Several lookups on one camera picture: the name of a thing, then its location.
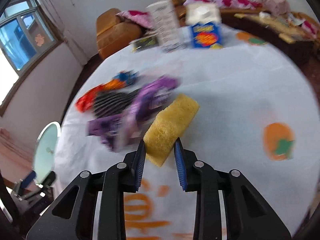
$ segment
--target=purple snack package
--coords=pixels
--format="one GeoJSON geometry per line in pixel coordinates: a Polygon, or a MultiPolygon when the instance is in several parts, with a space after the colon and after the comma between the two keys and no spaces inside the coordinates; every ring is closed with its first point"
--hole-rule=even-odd
{"type": "Polygon", "coordinates": [[[121,133],[121,136],[124,138],[120,147],[140,135],[140,125],[161,109],[171,91],[178,86],[178,79],[162,76],[141,88],[132,104],[123,112],[124,134],[121,133]]]}
{"type": "Polygon", "coordinates": [[[161,109],[171,91],[178,86],[178,79],[167,76],[143,86],[121,114],[89,121],[88,135],[100,136],[101,142],[113,151],[121,150],[140,136],[141,125],[161,109]]]}
{"type": "Polygon", "coordinates": [[[88,135],[101,137],[101,143],[107,144],[114,149],[115,139],[121,124],[122,114],[115,114],[88,122],[88,135]]]}

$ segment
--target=curtain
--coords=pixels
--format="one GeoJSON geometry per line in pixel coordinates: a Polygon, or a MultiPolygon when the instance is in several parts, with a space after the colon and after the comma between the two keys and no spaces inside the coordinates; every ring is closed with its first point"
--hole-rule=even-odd
{"type": "Polygon", "coordinates": [[[0,154],[26,169],[32,169],[32,150],[22,146],[20,142],[13,140],[10,136],[10,133],[1,127],[0,154]]]}
{"type": "Polygon", "coordinates": [[[17,20],[6,23],[0,28],[0,41],[4,46],[4,50],[12,60],[16,69],[20,70],[35,54],[36,51],[28,42],[27,47],[23,47],[21,41],[27,41],[22,33],[20,40],[16,36],[16,30],[19,28],[17,20]]]}
{"type": "Polygon", "coordinates": [[[64,41],[71,50],[72,54],[75,56],[77,61],[81,65],[85,65],[90,59],[81,46],[73,39],[72,34],[65,28],[63,21],[61,20],[58,12],[56,11],[52,0],[37,0],[40,4],[42,10],[49,18],[49,20],[57,27],[57,29],[62,33],[64,41]]]}

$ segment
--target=red snack package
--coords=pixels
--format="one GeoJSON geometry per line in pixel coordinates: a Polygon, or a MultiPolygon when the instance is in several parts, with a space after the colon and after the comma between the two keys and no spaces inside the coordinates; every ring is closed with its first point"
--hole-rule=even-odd
{"type": "Polygon", "coordinates": [[[84,113],[85,111],[89,110],[93,105],[93,100],[96,96],[96,93],[102,90],[103,85],[98,85],[95,88],[86,92],[82,97],[80,97],[75,104],[78,111],[84,113]]]}

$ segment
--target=snack bag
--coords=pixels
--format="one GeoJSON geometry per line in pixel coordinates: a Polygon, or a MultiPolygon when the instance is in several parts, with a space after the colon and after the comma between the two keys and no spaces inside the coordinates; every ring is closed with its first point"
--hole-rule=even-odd
{"type": "Polygon", "coordinates": [[[184,48],[178,31],[180,25],[171,0],[163,0],[147,7],[153,20],[160,47],[165,52],[184,48]]]}
{"type": "Polygon", "coordinates": [[[119,152],[135,139],[140,139],[143,124],[162,109],[178,86],[178,79],[165,75],[144,85],[122,113],[89,121],[88,135],[100,136],[101,142],[110,150],[119,152]]]}
{"type": "Polygon", "coordinates": [[[222,48],[221,15],[215,4],[188,5],[186,23],[192,26],[194,48],[222,48]]]}

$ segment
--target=white tablecloth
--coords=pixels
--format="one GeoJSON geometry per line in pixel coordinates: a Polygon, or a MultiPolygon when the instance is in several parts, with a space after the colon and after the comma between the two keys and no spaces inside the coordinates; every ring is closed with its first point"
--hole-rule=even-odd
{"type": "MultiPolygon", "coordinates": [[[[143,75],[127,90],[168,73],[182,79],[174,93],[184,93],[200,105],[181,138],[184,148],[216,170],[240,170],[293,234],[312,201],[319,174],[317,102],[289,58],[270,44],[252,46],[239,41],[236,32],[223,27],[225,48],[220,50],[165,54],[153,48],[132,53],[127,47],[107,58],[80,89],[62,124],[55,151],[55,193],[61,193],[81,171],[105,171],[137,147],[113,153],[99,137],[87,137],[87,121],[94,115],[78,112],[75,101],[121,70],[143,75]],[[286,123],[295,134],[290,160],[272,161],[263,149],[263,129],[274,122],[286,123]]],[[[143,178],[136,197],[125,199],[126,205],[143,205],[135,213],[141,215],[140,220],[126,217],[133,219],[126,222],[127,236],[188,239],[193,233],[196,193],[182,191],[173,155],[162,168],[146,161],[143,178]]]]}

